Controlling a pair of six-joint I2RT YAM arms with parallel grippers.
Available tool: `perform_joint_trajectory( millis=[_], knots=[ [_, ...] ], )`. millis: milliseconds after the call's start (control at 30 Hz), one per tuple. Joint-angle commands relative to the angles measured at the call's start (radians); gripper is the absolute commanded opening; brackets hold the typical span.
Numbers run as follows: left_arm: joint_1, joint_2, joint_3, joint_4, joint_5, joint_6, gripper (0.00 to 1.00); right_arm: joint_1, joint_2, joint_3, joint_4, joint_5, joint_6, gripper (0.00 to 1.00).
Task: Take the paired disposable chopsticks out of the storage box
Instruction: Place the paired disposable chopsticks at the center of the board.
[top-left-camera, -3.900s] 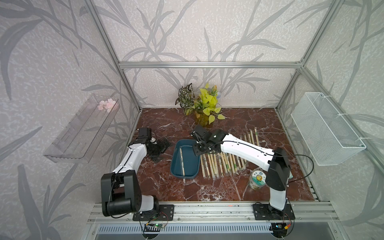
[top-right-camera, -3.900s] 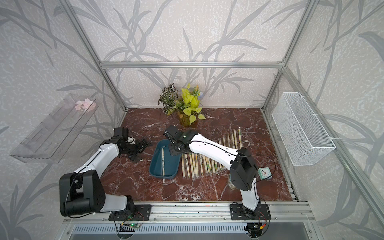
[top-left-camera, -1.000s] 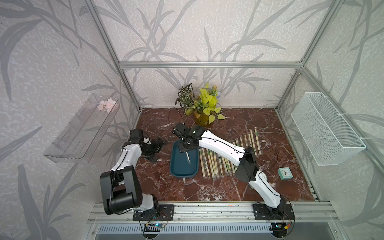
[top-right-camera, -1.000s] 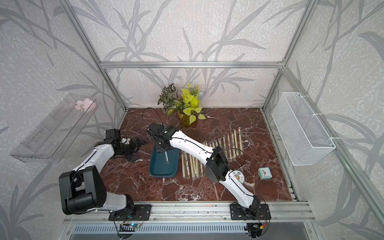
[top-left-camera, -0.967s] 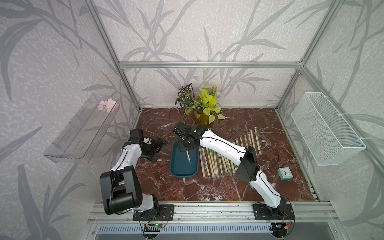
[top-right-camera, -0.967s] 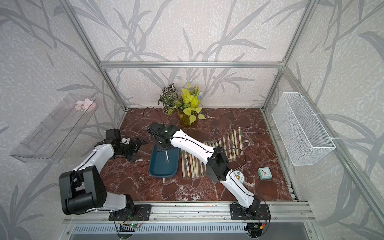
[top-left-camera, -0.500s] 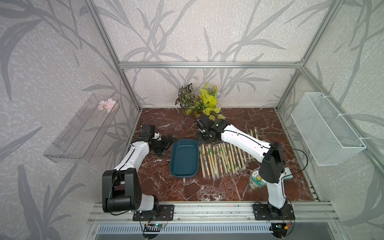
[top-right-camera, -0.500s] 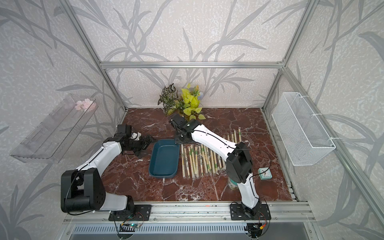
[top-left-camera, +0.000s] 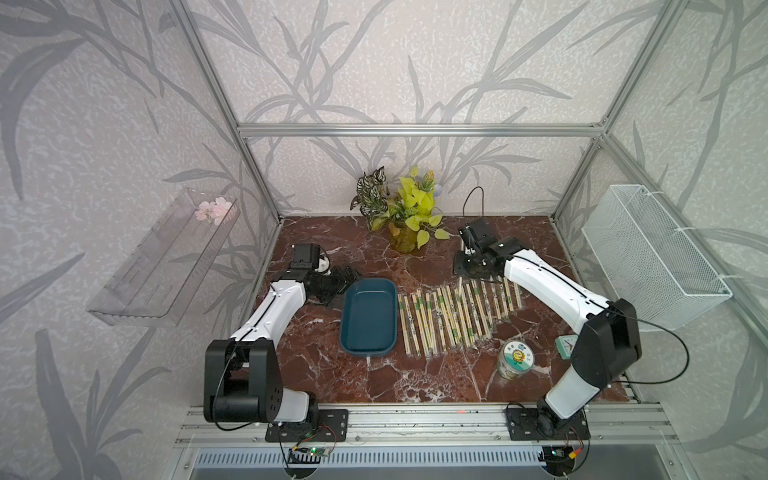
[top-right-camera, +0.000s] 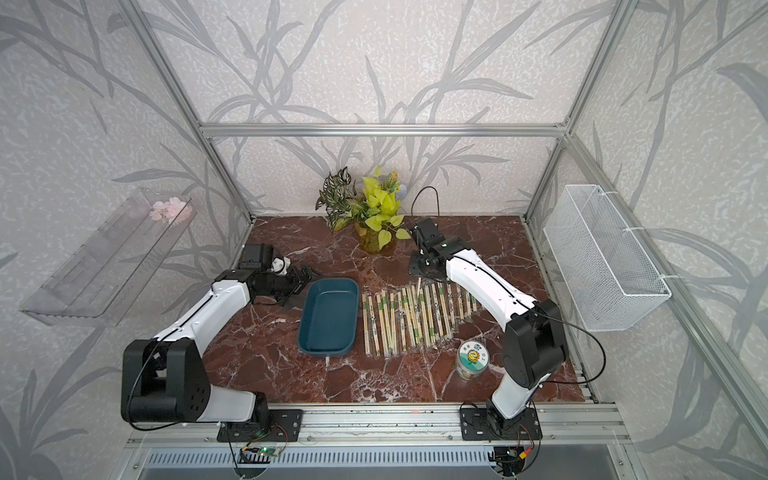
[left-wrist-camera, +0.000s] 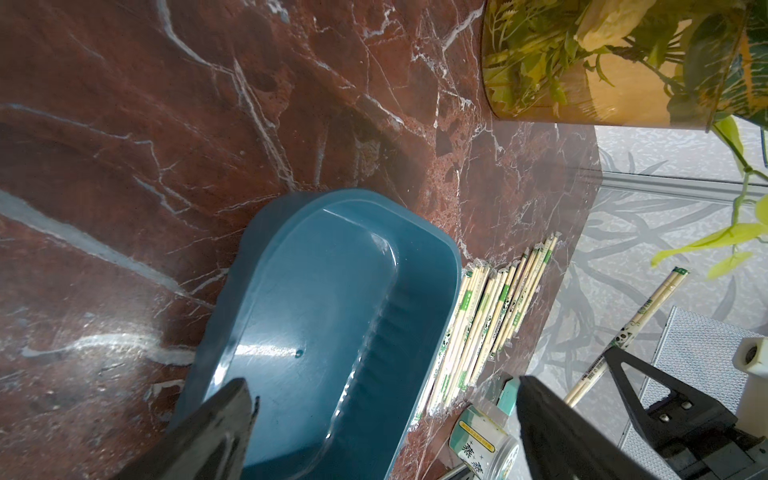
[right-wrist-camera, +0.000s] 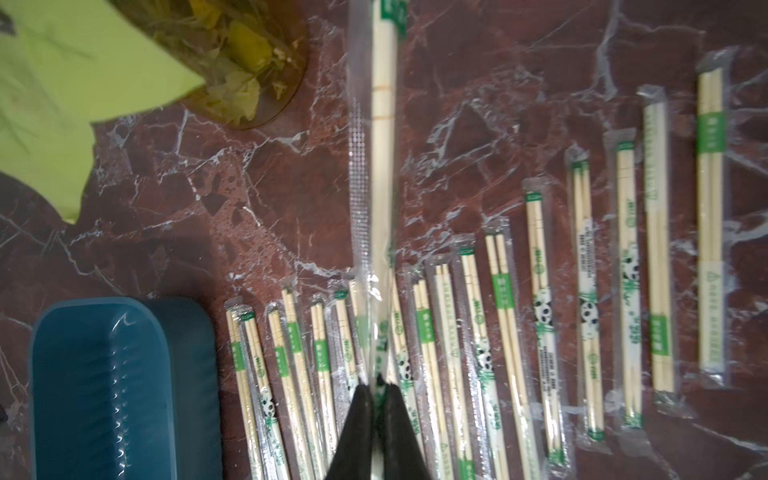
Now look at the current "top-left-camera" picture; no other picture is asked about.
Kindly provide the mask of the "chopstick pair twelfth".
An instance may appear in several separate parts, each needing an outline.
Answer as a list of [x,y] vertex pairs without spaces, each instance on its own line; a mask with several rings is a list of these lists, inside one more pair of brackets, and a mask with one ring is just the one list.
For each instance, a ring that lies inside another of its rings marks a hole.
[[509,313],[512,314],[515,311],[515,304],[514,304],[514,298],[512,296],[511,286],[506,277],[503,278],[503,285],[504,285],[504,296],[507,304],[507,309]]

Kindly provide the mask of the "chopstick pair eleventh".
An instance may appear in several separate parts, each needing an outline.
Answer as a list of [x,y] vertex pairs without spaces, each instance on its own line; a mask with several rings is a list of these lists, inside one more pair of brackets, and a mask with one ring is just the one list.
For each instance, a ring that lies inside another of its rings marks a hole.
[[502,309],[503,303],[500,301],[499,296],[498,296],[498,284],[497,283],[491,283],[489,285],[489,287],[490,287],[490,290],[491,290],[490,296],[493,299],[493,305],[494,305],[496,321],[497,322],[502,322],[504,320],[505,315],[504,315],[504,312],[503,312],[503,309]]

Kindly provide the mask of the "teal plastic storage box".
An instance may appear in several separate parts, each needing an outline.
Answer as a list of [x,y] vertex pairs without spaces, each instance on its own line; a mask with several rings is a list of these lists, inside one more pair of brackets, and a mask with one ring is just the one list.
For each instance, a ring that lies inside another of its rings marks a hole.
[[340,324],[342,349],[357,357],[383,357],[397,342],[398,300],[386,278],[364,278],[345,293]]

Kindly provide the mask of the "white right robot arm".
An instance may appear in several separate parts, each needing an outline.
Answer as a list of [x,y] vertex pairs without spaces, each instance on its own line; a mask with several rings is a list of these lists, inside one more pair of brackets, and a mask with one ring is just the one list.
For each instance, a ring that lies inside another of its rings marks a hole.
[[538,402],[538,418],[556,426],[578,413],[642,357],[635,307],[586,289],[518,239],[499,239],[475,219],[459,229],[462,249],[454,273],[471,279],[504,277],[553,310],[577,335],[571,365]]

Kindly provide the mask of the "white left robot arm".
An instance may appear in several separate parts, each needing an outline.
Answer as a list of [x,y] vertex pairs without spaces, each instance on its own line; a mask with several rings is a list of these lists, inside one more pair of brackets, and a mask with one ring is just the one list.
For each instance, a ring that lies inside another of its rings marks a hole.
[[227,339],[205,353],[205,420],[224,429],[255,423],[318,423],[314,395],[284,386],[277,347],[295,314],[308,302],[331,303],[360,278],[351,266],[334,266],[319,245],[298,244],[286,270],[270,283],[262,303]]

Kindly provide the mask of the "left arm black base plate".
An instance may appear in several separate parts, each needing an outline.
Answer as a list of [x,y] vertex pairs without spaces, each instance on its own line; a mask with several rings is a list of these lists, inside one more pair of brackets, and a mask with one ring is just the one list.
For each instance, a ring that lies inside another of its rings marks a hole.
[[273,423],[267,427],[268,443],[345,442],[349,427],[348,409],[310,411],[302,422]]

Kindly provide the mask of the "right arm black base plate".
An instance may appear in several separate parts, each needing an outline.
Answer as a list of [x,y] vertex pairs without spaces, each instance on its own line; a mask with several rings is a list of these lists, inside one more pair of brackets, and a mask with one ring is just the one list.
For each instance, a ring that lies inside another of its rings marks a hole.
[[512,441],[584,441],[591,439],[584,410],[568,419],[551,412],[546,405],[525,407],[508,403],[504,409],[505,424]]

